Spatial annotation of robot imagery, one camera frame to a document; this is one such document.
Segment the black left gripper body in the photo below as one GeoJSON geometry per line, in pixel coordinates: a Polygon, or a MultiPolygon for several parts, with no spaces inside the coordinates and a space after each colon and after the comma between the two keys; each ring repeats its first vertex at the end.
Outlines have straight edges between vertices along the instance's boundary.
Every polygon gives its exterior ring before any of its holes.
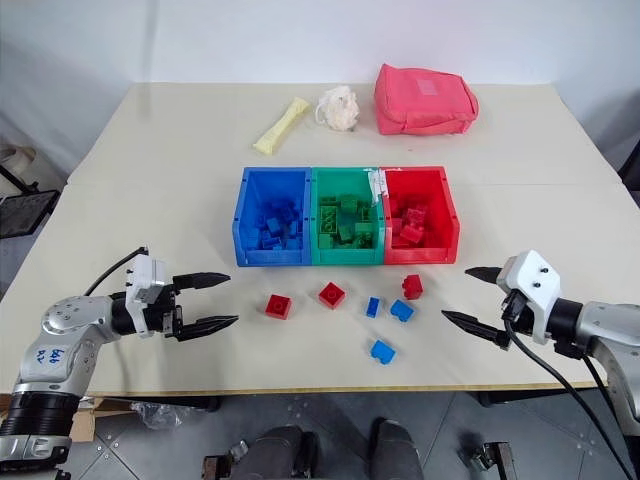
{"type": "Polygon", "coordinates": [[[173,285],[167,285],[162,288],[156,300],[143,309],[149,332],[159,332],[166,338],[175,338],[178,341],[186,339],[182,307],[176,303],[178,295],[179,291],[173,285]]]}

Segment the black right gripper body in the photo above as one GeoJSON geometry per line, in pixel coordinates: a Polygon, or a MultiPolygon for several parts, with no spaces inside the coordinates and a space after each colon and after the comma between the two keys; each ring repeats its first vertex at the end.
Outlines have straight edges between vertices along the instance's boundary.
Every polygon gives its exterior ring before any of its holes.
{"type": "Polygon", "coordinates": [[[526,296],[519,290],[511,290],[502,303],[501,319],[505,330],[499,334],[499,345],[509,346],[516,333],[531,337],[534,314],[527,305],[526,296]]]}

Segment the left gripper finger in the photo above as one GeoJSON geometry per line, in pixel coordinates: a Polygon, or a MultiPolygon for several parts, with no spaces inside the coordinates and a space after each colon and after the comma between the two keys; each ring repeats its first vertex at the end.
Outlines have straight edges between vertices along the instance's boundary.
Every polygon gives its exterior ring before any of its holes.
{"type": "Polygon", "coordinates": [[[238,320],[238,315],[223,315],[198,319],[189,325],[180,323],[175,330],[175,339],[184,342],[206,337],[230,327],[238,320]]]}
{"type": "Polygon", "coordinates": [[[172,285],[176,292],[185,289],[207,289],[221,283],[230,281],[231,277],[217,272],[198,272],[184,275],[176,275],[172,279],[172,285]]]}

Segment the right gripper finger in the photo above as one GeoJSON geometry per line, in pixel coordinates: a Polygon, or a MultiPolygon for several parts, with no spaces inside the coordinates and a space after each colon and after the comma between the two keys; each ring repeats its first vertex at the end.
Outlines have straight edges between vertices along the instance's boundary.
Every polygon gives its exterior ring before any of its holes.
{"type": "Polygon", "coordinates": [[[485,283],[493,285],[499,285],[501,282],[501,267],[471,267],[464,271],[466,275],[469,275],[475,279],[481,280],[485,283]]]}
{"type": "Polygon", "coordinates": [[[511,338],[505,330],[483,324],[476,317],[461,312],[442,310],[444,317],[464,332],[489,341],[503,350],[508,350],[511,338]]]}

